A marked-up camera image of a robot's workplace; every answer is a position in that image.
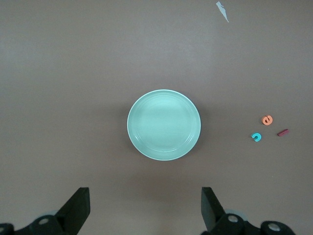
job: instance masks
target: white paper scrap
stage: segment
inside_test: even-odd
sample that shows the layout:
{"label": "white paper scrap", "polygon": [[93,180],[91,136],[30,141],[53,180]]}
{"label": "white paper scrap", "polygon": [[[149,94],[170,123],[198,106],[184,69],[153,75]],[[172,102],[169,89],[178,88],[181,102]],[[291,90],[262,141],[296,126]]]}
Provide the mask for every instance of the white paper scrap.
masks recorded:
{"label": "white paper scrap", "polygon": [[224,9],[224,6],[219,1],[216,3],[216,5],[218,6],[220,12],[223,14],[223,16],[225,17],[227,22],[229,23],[229,21],[227,19],[227,15],[226,15],[226,10]]}

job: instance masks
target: gray table surface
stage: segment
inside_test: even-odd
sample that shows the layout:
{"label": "gray table surface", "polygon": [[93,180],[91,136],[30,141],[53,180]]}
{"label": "gray table surface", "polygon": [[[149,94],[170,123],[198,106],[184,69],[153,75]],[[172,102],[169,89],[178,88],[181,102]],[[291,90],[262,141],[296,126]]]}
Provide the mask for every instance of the gray table surface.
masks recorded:
{"label": "gray table surface", "polygon": [[[221,2],[229,23],[211,0],[1,1],[0,222],[89,187],[80,235],[198,235],[210,186],[255,226],[312,234],[313,1]],[[128,137],[132,104],[157,89],[201,116],[175,161]]]}

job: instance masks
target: plate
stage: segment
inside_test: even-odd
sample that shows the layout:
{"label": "plate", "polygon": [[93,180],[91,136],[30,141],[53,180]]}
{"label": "plate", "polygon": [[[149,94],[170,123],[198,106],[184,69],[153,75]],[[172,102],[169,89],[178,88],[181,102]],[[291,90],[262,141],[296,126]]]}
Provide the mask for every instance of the plate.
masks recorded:
{"label": "plate", "polygon": [[127,130],[143,155],[160,161],[180,158],[196,144],[201,130],[196,106],[181,93],[156,90],[132,106]]}

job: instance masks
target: plate rim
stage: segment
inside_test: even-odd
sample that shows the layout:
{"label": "plate rim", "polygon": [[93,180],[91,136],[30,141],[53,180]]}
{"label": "plate rim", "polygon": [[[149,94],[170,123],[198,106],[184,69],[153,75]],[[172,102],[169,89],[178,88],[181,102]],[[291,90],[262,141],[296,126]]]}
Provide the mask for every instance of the plate rim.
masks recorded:
{"label": "plate rim", "polygon": [[[149,94],[151,94],[151,93],[155,93],[155,92],[172,92],[172,93],[176,93],[176,94],[178,94],[178,95],[184,97],[185,99],[187,99],[187,101],[189,101],[189,103],[190,103],[190,104],[195,108],[195,110],[197,111],[197,117],[199,118],[199,134],[197,134],[197,140],[196,140],[195,144],[191,147],[190,150],[188,150],[186,153],[184,153],[184,154],[182,154],[182,155],[180,155],[180,156],[178,156],[178,157],[175,157],[175,158],[171,158],[171,159],[157,159],[157,158],[148,156],[147,154],[143,153],[142,151],[140,151],[140,150],[136,147],[136,145],[134,144],[134,142],[133,142],[133,140],[132,140],[132,138],[131,138],[131,135],[130,135],[130,130],[129,130],[129,118],[130,118],[130,114],[131,114],[133,108],[134,108],[134,107],[136,106],[136,104],[137,104],[141,99],[143,99],[145,96],[147,96],[147,95],[149,95]],[[130,109],[130,111],[129,111],[129,113],[128,113],[128,116],[127,116],[127,133],[128,133],[128,137],[129,137],[129,139],[131,140],[133,146],[134,146],[141,154],[143,154],[144,156],[146,156],[146,157],[148,157],[148,158],[150,158],[150,159],[153,159],[153,160],[157,160],[157,161],[172,161],[172,160],[175,160],[175,159],[178,159],[178,158],[183,157],[184,155],[186,155],[187,153],[189,153],[189,152],[194,148],[194,146],[195,146],[196,143],[198,142],[198,139],[199,139],[200,134],[201,134],[201,118],[200,118],[199,111],[198,111],[198,109],[196,108],[195,104],[194,104],[187,96],[185,96],[184,94],[179,93],[179,92],[177,92],[177,91],[169,90],[169,89],[153,90],[153,91],[147,92],[146,94],[144,94],[144,95],[142,95],[141,97],[139,97],[139,98],[136,100],[136,102],[132,105],[132,107],[131,107],[131,109]]]}

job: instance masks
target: round plate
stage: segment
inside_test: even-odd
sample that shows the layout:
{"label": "round plate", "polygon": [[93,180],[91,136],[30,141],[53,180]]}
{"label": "round plate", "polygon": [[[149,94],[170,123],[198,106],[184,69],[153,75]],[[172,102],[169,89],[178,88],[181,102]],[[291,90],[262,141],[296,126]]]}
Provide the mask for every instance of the round plate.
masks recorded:
{"label": "round plate", "polygon": [[156,90],[139,98],[127,119],[128,135],[143,155],[160,161],[182,157],[196,144],[201,121],[195,105],[181,93]]}

